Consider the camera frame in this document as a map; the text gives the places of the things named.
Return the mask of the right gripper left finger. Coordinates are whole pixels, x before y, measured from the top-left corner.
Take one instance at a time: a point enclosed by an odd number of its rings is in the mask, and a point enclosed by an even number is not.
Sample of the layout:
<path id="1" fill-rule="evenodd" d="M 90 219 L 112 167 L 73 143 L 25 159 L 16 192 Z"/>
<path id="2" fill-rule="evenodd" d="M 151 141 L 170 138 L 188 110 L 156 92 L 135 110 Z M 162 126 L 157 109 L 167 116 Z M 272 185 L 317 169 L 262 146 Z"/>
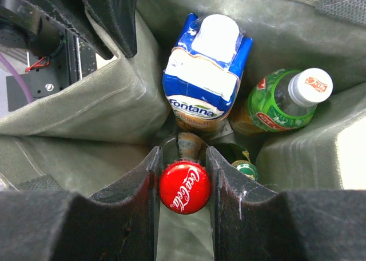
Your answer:
<path id="1" fill-rule="evenodd" d="M 155 260 L 162 150 L 90 197 L 1 192 L 2 260 Z"/>

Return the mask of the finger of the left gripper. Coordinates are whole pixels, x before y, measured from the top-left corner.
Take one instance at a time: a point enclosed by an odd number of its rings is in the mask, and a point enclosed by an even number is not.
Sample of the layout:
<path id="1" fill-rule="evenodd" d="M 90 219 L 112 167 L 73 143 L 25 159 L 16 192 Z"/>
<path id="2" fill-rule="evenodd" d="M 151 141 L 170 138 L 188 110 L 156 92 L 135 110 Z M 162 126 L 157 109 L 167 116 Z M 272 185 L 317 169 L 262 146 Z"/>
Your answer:
<path id="1" fill-rule="evenodd" d="M 75 24 L 77 31 L 95 48 L 99 36 L 91 27 L 89 17 L 104 29 L 127 58 L 137 53 L 135 10 L 137 0 L 76 0 L 71 4 L 79 6 L 81 16 Z"/>

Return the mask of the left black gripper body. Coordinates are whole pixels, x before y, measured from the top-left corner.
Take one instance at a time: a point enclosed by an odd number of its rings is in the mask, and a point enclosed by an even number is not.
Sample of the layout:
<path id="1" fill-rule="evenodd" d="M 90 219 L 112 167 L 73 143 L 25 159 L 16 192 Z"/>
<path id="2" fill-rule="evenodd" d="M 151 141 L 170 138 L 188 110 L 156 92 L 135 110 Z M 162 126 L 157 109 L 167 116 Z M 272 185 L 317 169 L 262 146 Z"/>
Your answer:
<path id="1" fill-rule="evenodd" d="M 1 0 L 1 46 L 56 57 L 77 36 L 23 0 Z"/>

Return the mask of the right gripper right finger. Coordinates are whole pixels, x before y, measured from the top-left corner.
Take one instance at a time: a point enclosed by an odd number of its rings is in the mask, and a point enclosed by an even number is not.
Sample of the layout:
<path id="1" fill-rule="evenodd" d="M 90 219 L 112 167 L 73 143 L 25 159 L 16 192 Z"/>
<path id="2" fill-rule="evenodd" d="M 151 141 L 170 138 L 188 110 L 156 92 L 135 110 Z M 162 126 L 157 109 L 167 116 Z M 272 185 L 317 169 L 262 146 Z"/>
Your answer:
<path id="1" fill-rule="evenodd" d="M 206 151 L 215 260 L 364 260 L 365 191 L 262 186 Z"/>

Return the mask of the green Perrier glass bottle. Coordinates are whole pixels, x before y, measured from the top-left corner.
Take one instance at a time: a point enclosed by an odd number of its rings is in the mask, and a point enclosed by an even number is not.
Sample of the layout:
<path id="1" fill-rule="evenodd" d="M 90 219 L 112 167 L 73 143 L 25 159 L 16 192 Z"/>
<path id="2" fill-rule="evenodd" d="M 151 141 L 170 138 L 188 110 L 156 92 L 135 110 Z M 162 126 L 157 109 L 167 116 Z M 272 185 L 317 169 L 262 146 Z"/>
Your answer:
<path id="1" fill-rule="evenodd" d="M 218 143 L 214 147 L 238 171 L 253 181 L 258 180 L 258 172 L 250 161 L 249 152 L 234 143 Z"/>

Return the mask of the dark cola bottle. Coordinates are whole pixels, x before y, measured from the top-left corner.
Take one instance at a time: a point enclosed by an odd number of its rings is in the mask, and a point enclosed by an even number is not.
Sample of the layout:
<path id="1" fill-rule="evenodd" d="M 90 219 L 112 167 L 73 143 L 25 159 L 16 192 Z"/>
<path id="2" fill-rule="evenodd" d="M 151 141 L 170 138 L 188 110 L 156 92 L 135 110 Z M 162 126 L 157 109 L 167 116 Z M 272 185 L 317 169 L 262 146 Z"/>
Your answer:
<path id="1" fill-rule="evenodd" d="M 210 175 L 205 166 L 208 145 L 195 134 L 178 132 L 164 140 L 161 147 L 161 202 L 178 214 L 201 210 L 211 194 Z"/>

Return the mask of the green canvas bag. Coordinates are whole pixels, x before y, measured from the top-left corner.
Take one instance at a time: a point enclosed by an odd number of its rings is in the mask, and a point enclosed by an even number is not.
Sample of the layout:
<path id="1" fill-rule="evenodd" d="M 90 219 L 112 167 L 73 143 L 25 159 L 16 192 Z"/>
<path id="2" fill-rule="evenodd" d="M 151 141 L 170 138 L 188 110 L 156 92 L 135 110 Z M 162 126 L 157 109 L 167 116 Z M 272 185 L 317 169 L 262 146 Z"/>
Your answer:
<path id="1" fill-rule="evenodd" d="M 137 0 L 137 53 L 127 58 L 91 17 L 95 48 L 77 31 L 76 0 L 23 0 L 106 58 L 62 91 L 1 118 L 1 192 L 71 191 L 84 197 L 119 180 L 176 134 L 162 71 L 186 16 L 223 14 L 253 39 L 237 101 L 278 69 L 325 70 L 330 98 L 310 124 L 221 138 L 246 147 L 258 184 L 288 190 L 365 191 L 365 0 Z M 155 260 L 215 260 L 209 203 L 179 215 L 160 203 Z"/>

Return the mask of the blue juice carton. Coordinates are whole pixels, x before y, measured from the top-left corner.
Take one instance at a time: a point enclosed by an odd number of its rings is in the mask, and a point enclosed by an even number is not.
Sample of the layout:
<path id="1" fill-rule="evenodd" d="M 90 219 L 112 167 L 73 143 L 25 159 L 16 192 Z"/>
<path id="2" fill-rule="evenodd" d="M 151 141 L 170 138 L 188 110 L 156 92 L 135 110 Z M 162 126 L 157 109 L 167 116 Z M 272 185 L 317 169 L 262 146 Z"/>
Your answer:
<path id="1" fill-rule="evenodd" d="M 183 130 L 206 139 L 221 132 L 252 43 L 226 15 L 187 16 L 162 76 L 165 96 Z"/>

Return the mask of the orange juice plastic bottle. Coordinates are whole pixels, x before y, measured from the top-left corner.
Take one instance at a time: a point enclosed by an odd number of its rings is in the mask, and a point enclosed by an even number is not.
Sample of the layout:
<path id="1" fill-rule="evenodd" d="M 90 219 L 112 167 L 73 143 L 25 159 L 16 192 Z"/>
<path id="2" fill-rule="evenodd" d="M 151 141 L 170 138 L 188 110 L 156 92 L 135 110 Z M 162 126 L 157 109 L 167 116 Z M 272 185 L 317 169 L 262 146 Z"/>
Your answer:
<path id="1" fill-rule="evenodd" d="M 320 68 L 279 69 L 265 76 L 229 114 L 235 132 L 253 135 L 302 128 L 333 91 L 331 76 Z"/>

